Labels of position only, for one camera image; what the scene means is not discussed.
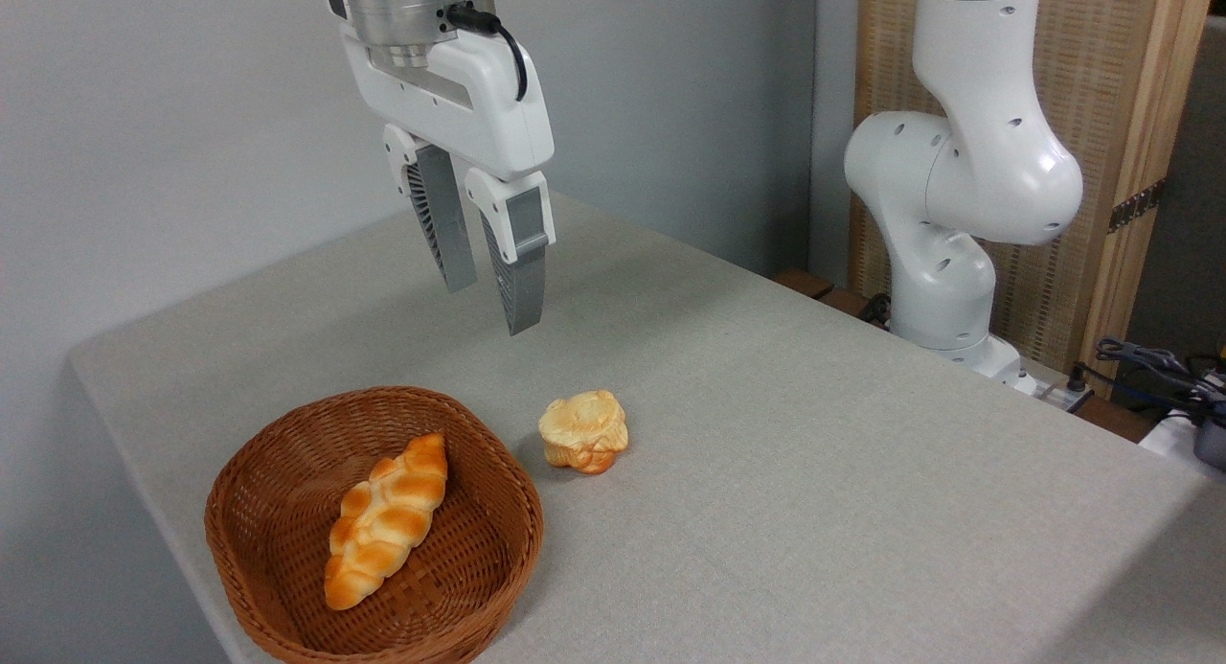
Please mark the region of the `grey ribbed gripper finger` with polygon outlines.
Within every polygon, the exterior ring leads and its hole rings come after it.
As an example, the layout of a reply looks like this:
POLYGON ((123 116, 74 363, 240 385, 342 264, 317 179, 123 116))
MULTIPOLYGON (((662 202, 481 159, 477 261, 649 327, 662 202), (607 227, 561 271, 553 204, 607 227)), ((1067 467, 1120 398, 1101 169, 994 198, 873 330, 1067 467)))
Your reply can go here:
POLYGON ((503 183, 471 168, 465 192, 481 213, 509 334, 517 334, 539 322, 546 249, 557 243, 546 176, 535 172, 503 183))
POLYGON ((412 206, 447 292, 473 285, 477 272, 451 154, 391 123, 383 140, 397 191, 412 206))

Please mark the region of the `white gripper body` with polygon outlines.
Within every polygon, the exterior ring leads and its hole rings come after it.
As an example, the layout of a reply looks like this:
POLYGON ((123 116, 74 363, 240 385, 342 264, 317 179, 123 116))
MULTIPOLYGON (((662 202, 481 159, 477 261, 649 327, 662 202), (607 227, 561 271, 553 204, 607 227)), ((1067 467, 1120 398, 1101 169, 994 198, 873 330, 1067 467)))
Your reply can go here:
POLYGON ((538 172, 555 140, 533 58, 520 51, 527 78, 519 96, 512 49, 501 36, 456 32, 425 54, 425 67, 394 67, 384 47, 341 23, 356 86, 378 118, 511 183, 538 172))

